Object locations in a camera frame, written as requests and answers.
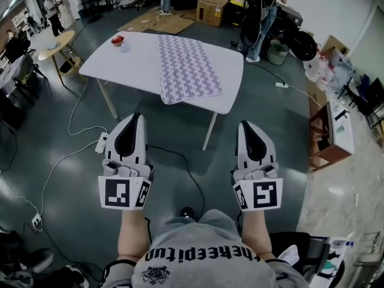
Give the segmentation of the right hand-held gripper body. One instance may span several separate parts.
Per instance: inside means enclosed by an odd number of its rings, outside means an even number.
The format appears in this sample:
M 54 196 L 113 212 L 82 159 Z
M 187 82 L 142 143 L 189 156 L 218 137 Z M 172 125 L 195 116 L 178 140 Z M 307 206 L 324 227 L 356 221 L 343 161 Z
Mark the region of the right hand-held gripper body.
M 278 177 L 278 168 L 277 163 L 271 163 L 232 172 L 232 188 L 242 212 L 280 208 L 283 179 Z

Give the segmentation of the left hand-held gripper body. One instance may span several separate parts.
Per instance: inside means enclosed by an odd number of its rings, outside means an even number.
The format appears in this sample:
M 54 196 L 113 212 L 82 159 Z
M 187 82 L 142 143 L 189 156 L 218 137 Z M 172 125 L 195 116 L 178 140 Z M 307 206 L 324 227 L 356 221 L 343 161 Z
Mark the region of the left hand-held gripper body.
M 154 175 L 154 166 L 103 160 L 103 175 L 98 177 L 102 208 L 142 210 Z

